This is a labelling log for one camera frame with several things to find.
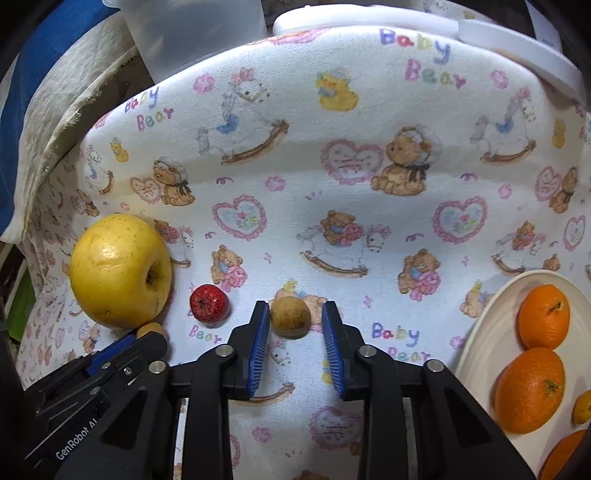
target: yellow apple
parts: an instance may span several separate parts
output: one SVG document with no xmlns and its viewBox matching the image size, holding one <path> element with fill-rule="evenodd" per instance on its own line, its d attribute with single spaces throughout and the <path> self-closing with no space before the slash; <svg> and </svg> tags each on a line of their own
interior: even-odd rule
<svg viewBox="0 0 591 480">
<path fill-rule="evenodd" d="M 95 322 L 134 329 L 162 311 L 172 280 L 162 237 L 143 220 L 116 213 L 92 225 L 70 262 L 76 300 Z"/>
</svg>

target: white bowl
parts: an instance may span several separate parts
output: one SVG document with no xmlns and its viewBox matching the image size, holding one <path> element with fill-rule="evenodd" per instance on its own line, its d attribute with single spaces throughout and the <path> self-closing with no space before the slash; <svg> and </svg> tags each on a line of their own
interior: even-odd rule
<svg viewBox="0 0 591 480">
<path fill-rule="evenodd" d="M 491 390 L 495 380 L 524 351 L 517 335 L 519 306 L 532 288 L 548 283 L 564 292 L 570 304 L 569 333 L 555 350 L 566 373 L 564 397 L 552 418 L 536 431 L 526 435 L 507 434 L 536 475 L 556 443 L 582 428 L 571 424 L 571 414 L 577 397 L 591 388 L 591 303 L 587 297 L 566 277 L 549 270 L 532 270 L 516 276 L 494 295 L 482 312 L 456 371 L 458 379 L 494 418 Z"/>
</svg>

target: screw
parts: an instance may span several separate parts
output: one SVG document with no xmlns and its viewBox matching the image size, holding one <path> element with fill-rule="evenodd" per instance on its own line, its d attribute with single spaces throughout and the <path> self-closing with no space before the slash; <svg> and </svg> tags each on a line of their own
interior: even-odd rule
<svg viewBox="0 0 591 480">
<path fill-rule="evenodd" d="M 234 351 L 234 349 L 232 348 L 232 345 L 228 345 L 227 343 L 225 343 L 224 345 L 220 345 L 219 347 L 216 348 L 216 353 L 219 356 L 231 355 L 233 351 Z"/>
<path fill-rule="evenodd" d="M 445 368 L 445 365 L 443 365 L 443 362 L 441 360 L 429 360 L 427 362 L 427 368 L 431 371 L 431 372 L 443 372 L 443 369 Z"/>
<path fill-rule="evenodd" d="M 374 356 L 378 352 L 375 349 L 375 347 L 371 345 L 362 345 L 359 347 L 359 353 L 365 358 L 369 358 L 370 356 Z"/>
<path fill-rule="evenodd" d="M 161 374 L 166 370 L 166 364 L 162 360 L 156 360 L 149 365 L 148 370 L 153 374 Z"/>
</svg>

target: red fruit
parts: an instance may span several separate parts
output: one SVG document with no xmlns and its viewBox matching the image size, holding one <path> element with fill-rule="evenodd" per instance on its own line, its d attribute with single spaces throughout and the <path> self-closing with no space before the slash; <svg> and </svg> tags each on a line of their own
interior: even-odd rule
<svg viewBox="0 0 591 480">
<path fill-rule="evenodd" d="M 221 322 L 228 314 L 230 300 L 215 285 L 201 285 L 191 293 L 189 300 L 193 316 L 200 322 L 215 324 Z"/>
</svg>

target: printed fabric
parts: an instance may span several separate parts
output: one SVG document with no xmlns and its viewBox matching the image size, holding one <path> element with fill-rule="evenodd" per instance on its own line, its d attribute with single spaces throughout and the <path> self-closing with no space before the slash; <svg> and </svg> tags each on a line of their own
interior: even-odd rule
<svg viewBox="0 0 591 480">
<path fill-rule="evenodd" d="M 397 360 L 453 367 L 520 272 L 589 295 L 590 142 L 591 116 L 524 67 L 413 30 L 306 31 L 208 59 L 98 120 L 42 185 L 22 381 L 114 340 L 76 303 L 70 256 L 98 219 L 136 215 L 174 264 L 172 365 L 226 342 L 255 300 L 312 313 L 303 339 L 270 334 L 254 401 L 231 402 L 235 478 L 355 479 L 363 409 L 331 385 L 323 303 Z M 204 283 L 232 302 L 217 329 L 189 311 Z"/>
</svg>

